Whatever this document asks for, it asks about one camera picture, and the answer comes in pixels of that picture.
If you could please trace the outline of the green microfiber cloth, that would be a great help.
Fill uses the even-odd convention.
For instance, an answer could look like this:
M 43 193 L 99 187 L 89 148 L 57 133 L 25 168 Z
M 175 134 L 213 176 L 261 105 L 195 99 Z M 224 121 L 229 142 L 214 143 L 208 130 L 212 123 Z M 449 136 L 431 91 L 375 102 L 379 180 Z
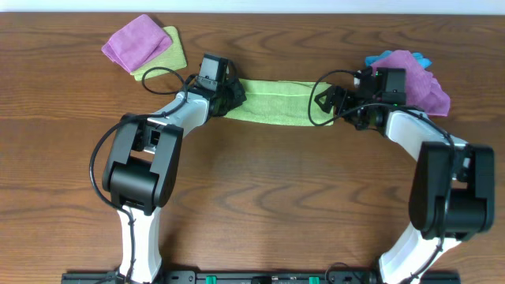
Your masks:
M 246 101 L 225 117 L 269 125 L 312 126 L 309 98 L 315 82 L 240 79 Z

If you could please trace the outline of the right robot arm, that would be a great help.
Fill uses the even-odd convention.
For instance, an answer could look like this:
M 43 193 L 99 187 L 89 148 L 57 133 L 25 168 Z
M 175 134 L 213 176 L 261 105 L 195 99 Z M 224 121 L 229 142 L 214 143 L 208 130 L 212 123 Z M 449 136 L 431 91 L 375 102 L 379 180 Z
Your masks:
M 312 89 L 317 105 L 354 126 L 375 130 L 416 162 L 410 223 L 369 269 L 332 264 L 327 283 L 459 283 L 453 271 L 431 271 L 448 250 L 489 231 L 495 218 L 495 160 L 491 147 L 451 135 L 408 102 L 405 69 L 368 67 L 351 72 L 354 90 Z

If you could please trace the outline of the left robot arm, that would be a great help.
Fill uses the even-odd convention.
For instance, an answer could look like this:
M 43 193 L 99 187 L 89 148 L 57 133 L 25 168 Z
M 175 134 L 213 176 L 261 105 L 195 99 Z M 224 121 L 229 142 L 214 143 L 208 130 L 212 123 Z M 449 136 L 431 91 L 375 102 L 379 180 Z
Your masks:
M 158 278 L 159 215 L 174 189 L 182 140 L 245 100 L 236 77 L 219 82 L 193 76 L 162 109 L 122 117 L 102 181 L 122 225 L 119 282 L 153 283 Z

